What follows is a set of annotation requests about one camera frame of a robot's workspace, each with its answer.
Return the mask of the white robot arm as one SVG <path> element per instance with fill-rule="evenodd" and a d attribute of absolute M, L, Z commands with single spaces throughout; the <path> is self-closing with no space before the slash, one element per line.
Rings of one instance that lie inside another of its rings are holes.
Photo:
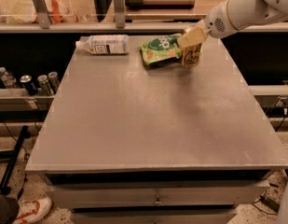
<path fill-rule="evenodd" d="M 177 40 L 181 48 L 203 43 L 210 35 L 225 38 L 253 25 L 288 20 L 288 0 L 226 0 L 213 7 Z"/>

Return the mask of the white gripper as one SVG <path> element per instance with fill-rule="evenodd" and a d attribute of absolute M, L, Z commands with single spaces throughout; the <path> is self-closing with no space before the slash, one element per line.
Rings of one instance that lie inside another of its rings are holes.
<path fill-rule="evenodd" d="M 220 3 L 208 13 L 205 20 L 202 19 L 187 25 L 182 36 L 177 39 L 178 44 L 182 48 L 186 48 L 203 43 L 208 37 L 204 27 L 207 27 L 210 36 L 214 38 L 234 35 L 241 30 L 241 9 L 242 2 L 240 0 L 226 0 Z"/>

